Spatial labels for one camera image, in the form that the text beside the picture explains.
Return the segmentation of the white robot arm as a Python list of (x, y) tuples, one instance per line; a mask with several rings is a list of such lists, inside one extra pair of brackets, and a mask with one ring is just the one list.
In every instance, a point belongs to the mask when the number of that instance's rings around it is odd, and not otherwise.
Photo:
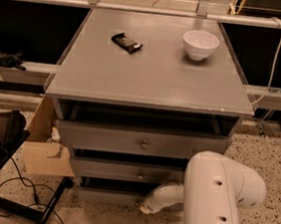
[(240, 224), (237, 209), (254, 208), (266, 198), (267, 187), (256, 170), (214, 151), (190, 159), (184, 181), (160, 185), (147, 195), (144, 214), (181, 203), (183, 224)]

